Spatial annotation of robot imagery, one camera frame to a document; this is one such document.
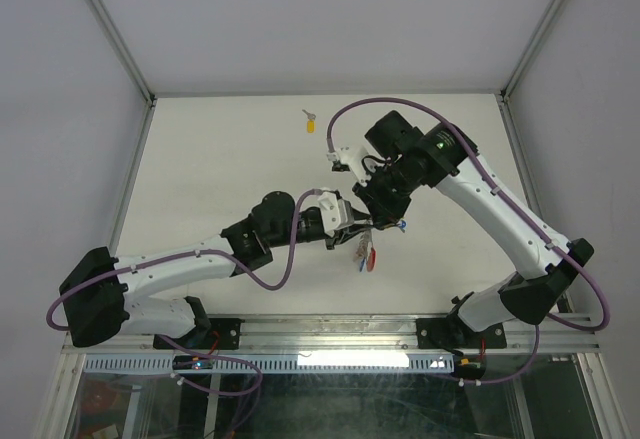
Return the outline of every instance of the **table surface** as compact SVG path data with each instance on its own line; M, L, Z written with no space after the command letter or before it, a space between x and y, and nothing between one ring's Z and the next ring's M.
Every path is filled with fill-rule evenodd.
M478 145L493 169L523 198L515 160L494 96L401 96L437 110ZM350 173L333 173L326 159L325 130L331 116L362 96L271 96L160 99L127 211L118 255L148 254L216 235L245 218L268 192L294 197L317 187L351 193ZM317 115L306 131L302 109ZM350 111L334 128L337 147L366 145L364 133L397 109L427 132L436 121L396 105ZM305 206L314 205L309 199ZM412 195L406 233L375 231L376 268L360 273L353 255L358 241L326 251L323 243L299 245L289 283L263 290L246 276L210 279L160 297L200 297L211 314L441 313L451 298L504 279L513 266L467 214L439 192ZM286 248L259 270L267 282L282 276Z

